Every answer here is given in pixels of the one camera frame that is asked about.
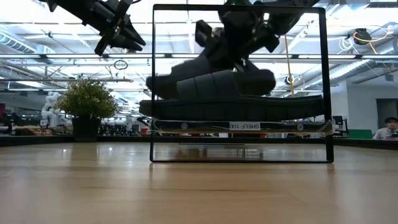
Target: black frame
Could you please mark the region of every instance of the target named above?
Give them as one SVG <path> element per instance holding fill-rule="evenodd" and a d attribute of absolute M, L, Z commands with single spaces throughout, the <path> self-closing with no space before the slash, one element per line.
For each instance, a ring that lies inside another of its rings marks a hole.
<path fill-rule="evenodd" d="M 155 60 L 156 60 L 156 11 L 255 11 L 274 12 L 274 13 L 316 13 L 319 15 L 320 28 L 320 50 L 322 63 L 322 83 L 323 83 L 323 109 L 325 121 L 332 119 L 331 117 L 331 98 L 330 98 L 330 77 L 328 63 L 328 41 L 326 32 L 326 10 L 322 7 L 270 7 L 270 6 L 224 6 L 224 5 L 195 5 L 195 4 L 155 4 L 152 10 L 152 112 L 155 110 Z M 332 163 L 335 160 L 333 151 L 333 136 L 325 136 L 324 143 L 326 145 L 326 160 L 324 161 L 248 161 L 248 160 L 155 160 L 154 159 L 154 143 L 155 134 L 150 134 L 150 153 L 151 162 L 240 162 L 240 163 Z M 249 139 L 243 142 L 250 144 Z"/>

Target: person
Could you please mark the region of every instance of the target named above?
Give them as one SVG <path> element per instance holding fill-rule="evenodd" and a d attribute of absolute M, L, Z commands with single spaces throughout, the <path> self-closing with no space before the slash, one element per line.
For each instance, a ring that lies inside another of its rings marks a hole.
<path fill-rule="evenodd" d="M 386 118 L 384 121 L 387 124 L 386 128 L 379 129 L 376 131 L 373 139 L 385 140 L 385 139 L 398 139 L 396 138 L 398 133 L 398 119 L 397 118 Z"/>

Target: humanoid robot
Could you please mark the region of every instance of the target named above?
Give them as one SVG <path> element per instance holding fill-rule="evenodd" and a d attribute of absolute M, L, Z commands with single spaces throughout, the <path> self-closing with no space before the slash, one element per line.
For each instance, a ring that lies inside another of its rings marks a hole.
<path fill-rule="evenodd" d="M 59 121 L 59 109 L 54 109 L 60 94 L 57 92 L 49 92 L 45 97 L 45 104 L 42 108 L 42 119 L 40 121 L 41 127 L 56 127 Z"/>

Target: potted plant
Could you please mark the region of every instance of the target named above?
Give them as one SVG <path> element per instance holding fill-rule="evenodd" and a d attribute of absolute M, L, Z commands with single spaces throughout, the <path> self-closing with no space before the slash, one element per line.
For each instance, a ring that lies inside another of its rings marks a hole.
<path fill-rule="evenodd" d="M 95 142 L 101 119 L 112 117 L 118 105 L 104 82 L 85 79 L 72 82 L 55 107 L 73 116 L 76 142 Z"/>

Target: shelf label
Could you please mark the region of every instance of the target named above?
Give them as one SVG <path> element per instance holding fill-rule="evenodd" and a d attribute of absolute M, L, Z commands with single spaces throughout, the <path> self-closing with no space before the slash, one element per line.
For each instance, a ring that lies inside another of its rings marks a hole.
<path fill-rule="evenodd" d="M 230 131 L 260 131 L 260 122 L 229 122 Z"/>

